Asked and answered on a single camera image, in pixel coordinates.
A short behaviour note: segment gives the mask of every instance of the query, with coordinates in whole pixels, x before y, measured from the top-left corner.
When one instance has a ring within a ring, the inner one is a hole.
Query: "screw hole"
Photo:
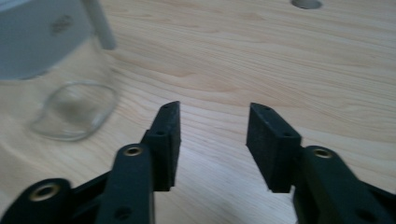
[[[356,215],[358,215],[359,218],[371,222],[371,223],[376,223],[376,217],[373,213],[364,210],[364,209],[358,209],[356,210]]]
[[[30,194],[29,198],[33,202],[41,202],[53,197],[59,192],[59,190],[60,190],[59,185],[54,183],[48,183],[35,189]]]
[[[332,153],[330,153],[327,150],[321,149],[321,148],[315,148],[314,154],[315,154],[315,156],[321,157],[323,159],[329,159],[332,157]]]
[[[142,148],[140,147],[129,147],[127,149],[125,149],[124,151],[124,155],[125,156],[137,156],[140,153],[142,153]]]
[[[114,218],[117,220],[128,219],[132,214],[132,209],[127,206],[119,207],[116,212],[114,212]]]

